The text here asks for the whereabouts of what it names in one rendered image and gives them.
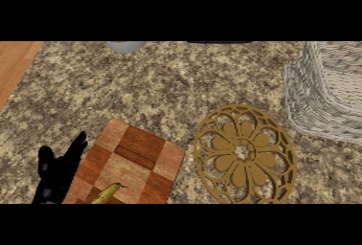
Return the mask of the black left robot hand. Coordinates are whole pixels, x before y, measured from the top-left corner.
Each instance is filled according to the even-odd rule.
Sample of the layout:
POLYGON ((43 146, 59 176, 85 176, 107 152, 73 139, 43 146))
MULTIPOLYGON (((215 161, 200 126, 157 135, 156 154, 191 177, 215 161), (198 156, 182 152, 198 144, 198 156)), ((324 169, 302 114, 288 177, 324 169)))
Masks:
POLYGON ((52 148, 48 145, 40 147, 40 183, 33 199, 34 204, 61 204, 64 202, 80 167, 86 147, 88 141, 85 132, 80 133, 62 156, 55 157, 52 148))

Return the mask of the round gold openwork placemat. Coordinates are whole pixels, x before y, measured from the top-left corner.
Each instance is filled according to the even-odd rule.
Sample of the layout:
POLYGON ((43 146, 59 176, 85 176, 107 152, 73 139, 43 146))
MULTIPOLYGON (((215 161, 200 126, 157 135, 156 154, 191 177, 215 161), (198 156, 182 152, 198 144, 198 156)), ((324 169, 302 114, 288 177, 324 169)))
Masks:
POLYGON ((297 176, 293 144, 275 119, 231 104, 203 120, 194 144, 198 176, 222 203, 280 203, 297 176))

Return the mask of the white wicker basket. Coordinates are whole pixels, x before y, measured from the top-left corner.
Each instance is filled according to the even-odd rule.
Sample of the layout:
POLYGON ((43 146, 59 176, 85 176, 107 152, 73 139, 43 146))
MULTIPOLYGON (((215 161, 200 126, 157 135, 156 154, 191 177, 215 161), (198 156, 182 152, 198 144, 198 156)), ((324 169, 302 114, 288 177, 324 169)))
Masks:
POLYGON ((294 129, 362 145, 362 41, 308 41, 283 78, 294 129))

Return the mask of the yellow banana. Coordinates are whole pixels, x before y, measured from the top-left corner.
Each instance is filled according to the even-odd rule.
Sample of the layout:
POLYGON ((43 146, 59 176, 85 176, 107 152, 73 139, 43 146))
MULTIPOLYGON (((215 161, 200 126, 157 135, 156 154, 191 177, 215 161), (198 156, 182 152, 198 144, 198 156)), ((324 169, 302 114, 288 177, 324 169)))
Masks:
POLYGON ((92 204, 111 204, 117 202, 116 193, 120 189, 126 189, 122 183, 110 184, 105 189, 96 194, 91 203, 92 204))

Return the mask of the checkered wooden cutting board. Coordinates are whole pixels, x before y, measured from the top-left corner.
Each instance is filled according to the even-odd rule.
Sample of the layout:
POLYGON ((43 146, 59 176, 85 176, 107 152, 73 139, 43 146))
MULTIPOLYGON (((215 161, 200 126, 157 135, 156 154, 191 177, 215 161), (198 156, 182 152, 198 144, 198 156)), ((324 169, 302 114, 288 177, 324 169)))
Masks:
POLYGON ((89 203, 122 183, 113 204, 166 204, 184 159, 184 148, 113 119, 88 151, 64 203, 89 203))

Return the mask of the pale blue-grey round object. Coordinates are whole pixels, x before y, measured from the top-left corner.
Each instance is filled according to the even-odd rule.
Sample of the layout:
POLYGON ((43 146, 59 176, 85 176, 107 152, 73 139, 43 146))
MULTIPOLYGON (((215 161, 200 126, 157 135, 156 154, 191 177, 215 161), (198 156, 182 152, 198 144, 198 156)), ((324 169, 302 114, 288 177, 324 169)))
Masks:
POLYGON ((107 44, 116 53, 130 54, 141 50, 141 48, 147 45, 147 42, 145 41, 122 41, 122 42, 108 41, 107 44))

